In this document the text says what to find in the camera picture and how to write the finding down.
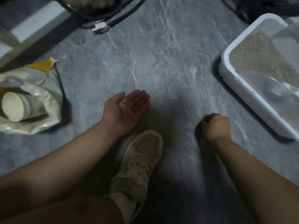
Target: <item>white sock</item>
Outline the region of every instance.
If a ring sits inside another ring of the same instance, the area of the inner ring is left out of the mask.
[[[120,192],[110,193],[107,197],[112,199],[117,204],[117,206],[121,211],[121,214],[123,215],[125,224],[130,223],[130,219],[136,209],[137,202],[132,200],[124,193],[120,193]]]

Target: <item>hand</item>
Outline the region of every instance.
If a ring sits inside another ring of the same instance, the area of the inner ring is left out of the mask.
[[[150,107],[150,95],[145,90],[135,90],[125,96],[125,92],[111,97],[105,102],[103,118],[108,133],[115,140],[129,133],[138,119]]]
[[[220,114],[212,113],[204,117],[201,126],[205,137],[211,143],[214,143],[219,138],[231,138],[229,118]]]

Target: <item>forearm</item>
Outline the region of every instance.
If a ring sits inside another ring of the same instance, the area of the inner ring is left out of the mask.
[[[8,204],[22,204],[21,210],[41,206],[76,186],[114,142],[101,121],[58,150],[0,178],[0,194],[8,200],[2,200],[1,212]]]
[[[218,139],[214,146],[238,192],[259,223],[298,222],[298,186],[230,139]]]

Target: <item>sand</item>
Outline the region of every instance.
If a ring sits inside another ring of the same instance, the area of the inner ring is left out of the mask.
[[[279,53],[264,32],[248,36],[229,55],[231,65],[240,74],[253,70],[299,88],[299,74]]]

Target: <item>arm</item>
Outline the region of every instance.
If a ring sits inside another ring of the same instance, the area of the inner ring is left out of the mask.
[[[202,121],[202,128],[258,223],[298,223],[298,186],[235,144],[228,118],[211,114]]]
[[[45,205],[75,187],[149,108],[150,96],[122,92],[105,103],[102,120],[54,152],[0,178],[0,220]]]

